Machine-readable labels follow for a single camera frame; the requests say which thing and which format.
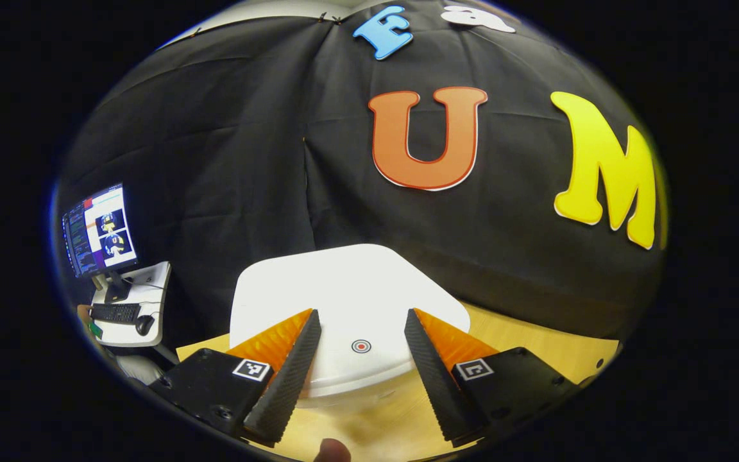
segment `computer monitor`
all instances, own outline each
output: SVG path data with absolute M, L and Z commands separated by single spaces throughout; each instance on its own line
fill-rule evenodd
M 76 203 L 62 216 L 62 234 L 76 277 L 109 275 L 106 304 L 126 299 L 130 285 L 115 271 L 135 264 L 138 258 L 130 236 L 121 184 Z

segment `letter f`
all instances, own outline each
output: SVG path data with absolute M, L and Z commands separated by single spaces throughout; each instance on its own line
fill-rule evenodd
M 403 6 L 387 6 L 377 15 L 369 18 L 369 21 L 361 24 L 358 29 L 355 29 L 352 36 L 361 36 L 367 39 L 369 44 L 375 47 L 375 59 L 381 61 L 412 40 L 412 34 L 409 32 L 402 34 L 393 32 L 393 29 L 407 29 L 410 26 L 409 21 L 393 14 L 402 11 L 404 11 Z

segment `white letter cutout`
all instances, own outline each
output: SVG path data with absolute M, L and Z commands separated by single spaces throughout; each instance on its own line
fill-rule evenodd
M 501 32 L 515 33 L 515 30 L 507 26 L 504 20 L 492 13 L 482 12 L 468 6 L 444 6 L 443 9 L 447 12 L 443 13 L 441 17 L 449 22 L 466 24 L 467 26 L 484 26 Z

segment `orange letter u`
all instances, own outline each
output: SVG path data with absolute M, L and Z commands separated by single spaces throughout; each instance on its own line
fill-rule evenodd
M 414 91 L 379 94 L 369 101 L 375 113 L 372 155 L 378 172 L 403 187 L 440 191 L 464 181 L 475 166 L 478 150 L 478 106 L 487 94 L 470 87 L 435 91 L 446 106 L 446 147 L 437 160 L 425 162 L 410 155 L 410 108 L 420 101 Z

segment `monitor stand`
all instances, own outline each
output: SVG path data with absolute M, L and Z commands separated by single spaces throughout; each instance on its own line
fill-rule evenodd
M 108 276 L 110 280 L 108 282 L 108 292 L 105 295 L 105 303 L 113 304 L 114 302 L 126 300 L 130 294 L 131 284 L 123 280 L 115 271 L 109 271 Z M 133 282 L 133 278 L 127 278 L 127 280 Z

